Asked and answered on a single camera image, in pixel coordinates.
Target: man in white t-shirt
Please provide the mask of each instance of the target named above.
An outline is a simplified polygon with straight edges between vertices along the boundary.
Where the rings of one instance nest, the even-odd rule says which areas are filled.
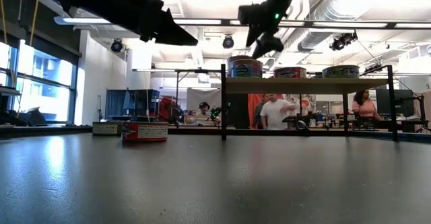
[[[283,120],[296,110],[297,105],[285,100],[279,100],[277,94],[271,94],[269,101],[261,111],[262,125],[265,130],[284,130],[287,123]]]

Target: red can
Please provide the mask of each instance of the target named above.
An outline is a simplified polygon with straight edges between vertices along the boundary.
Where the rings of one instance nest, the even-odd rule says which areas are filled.
[[[123,141],[166,141],[167,122],[124,122],[121,137]]]
[[[302,67],[284,67],[274,71],[275,78],[304,79],[307,70]]]

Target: person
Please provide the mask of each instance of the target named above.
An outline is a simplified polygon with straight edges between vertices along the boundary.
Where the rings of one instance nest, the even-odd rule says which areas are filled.
[[[356,92],[352,103],[352,110],[354,114],[358,114],[359,116],[372,118],[373,120],[382,120],[377,113],[376,106],[370,100],[370,92],[368,90]]]
[[[187,120],[187,124],[193,124],[195,123],[197,126],[214,126],[219,123],[221,123],[220,118],[217,116],[214,120],[212,120],[211,112],[209,111],[211,107],[207,102],[201,102],[199,104],[199,112],[196,113],[196,118],[189,118]]]
[[[268,101],[269,101],[269,94],[264,94],[262,96],[261,103],[257,105],[255,108],[255,116],[253,117],[253,125],[251,127],[257,128],[259,130],[263,129],[261,112],[262,112],[263,105],[265,105]]]
[[[297,104],[279,100],[277,94],[269,94],[269,101],[263,105],[261,111],[262,125],[265,130],[284,130],[287,123],[283,120],[295,112]]]

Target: black cap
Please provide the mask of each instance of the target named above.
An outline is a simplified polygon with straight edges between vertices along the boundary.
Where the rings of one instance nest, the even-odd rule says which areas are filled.
[[[207,102],[201,102],[201,103],[199,104],[199,109],[202,109],[202,108],[204,108],[204,107],[208,107],[208,108],[210,108],[211,106],[209,106],[209,104],[208,104]]]

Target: person with cap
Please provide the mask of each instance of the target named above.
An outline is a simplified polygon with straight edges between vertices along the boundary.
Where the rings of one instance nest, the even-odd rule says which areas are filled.
[[[197,126],[214,126],[221,123],[220,118],[217,116],[214,120],[211,119],[211,106],[207,102],[199,104],[200,111],[196,113],[196,118],[189,118],[187,124],[196,124]]]

